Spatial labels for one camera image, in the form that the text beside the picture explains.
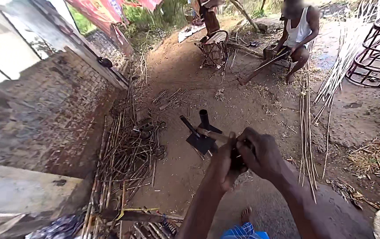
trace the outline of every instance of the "metal pipe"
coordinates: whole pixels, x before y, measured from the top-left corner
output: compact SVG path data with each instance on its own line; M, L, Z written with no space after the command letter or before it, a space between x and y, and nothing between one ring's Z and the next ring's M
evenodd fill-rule
M200 134L198 132L196 132L196 130L193 128L193 126L190 124L190 122L188 122L188 120L186 119L186 117L184 117L184 115L180 115L180 119L187 126L187 128L190 129L190 131L193 134L195 134L198 138L200 138Z
M200 121L202 122L202 128L209 130L209 117L208 111L202 109L199 111Z

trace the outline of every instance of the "red banner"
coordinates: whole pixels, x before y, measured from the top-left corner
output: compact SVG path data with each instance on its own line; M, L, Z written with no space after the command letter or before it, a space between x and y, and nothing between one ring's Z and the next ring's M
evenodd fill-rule
M104 0L66 0L90 22L111 35L111 23L121 22L121 17L115 13L115 10Z
M138 2L145 8L153 12L156 6L162 2L162 0L138 0Z

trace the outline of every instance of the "wooden post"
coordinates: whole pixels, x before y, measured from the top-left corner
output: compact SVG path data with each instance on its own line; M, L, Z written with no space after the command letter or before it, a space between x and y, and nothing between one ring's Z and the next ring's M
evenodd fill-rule
M243 6L240 4L240 2L238 0L230 0L230 2L232 2L234 4L234 6L236 6L236 8L246 17L246 19L249 21L249 23L253 26L253 28L255 29L256 32L260 32L259 28L258 28L258 25L256 25L252 19L250 18L250 16L248 15L248 13L245 11L245 9L243 9Z

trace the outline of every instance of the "leg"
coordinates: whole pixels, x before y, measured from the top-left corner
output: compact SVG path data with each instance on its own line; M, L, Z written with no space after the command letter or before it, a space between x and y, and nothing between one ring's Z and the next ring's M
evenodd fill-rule
M267 59L267 60L261 62L261 64L257 68L260 68L261 66L265 65L270 60L271 59ZM240 85L244 85L244 84L248 83L252 78L254 78L257 74L259 74L259 72L261 72L261 70L262 70L262 68L257 69L256 71L253 71L246 79L239 79Z
M255 233L252 224L249 222L249 217L252 213L252 208L248 207L242 211L241 214L241 226L233 226L231 229L224 232L221 239L226 236L235 236L237 238L246 238Z
M287 74L286 83L290 83L293 81L293 74L305 65L308 61L309 53L305 46L301 46L293 54L290 56L293 62L297 62L294 68Z
M241 215L241 225L243 226L246 222L250 222L249 221L249 218L250 218L250 215L252 214L252 208L251 207L247 207L245 208L243 211L242 211L242 215Z

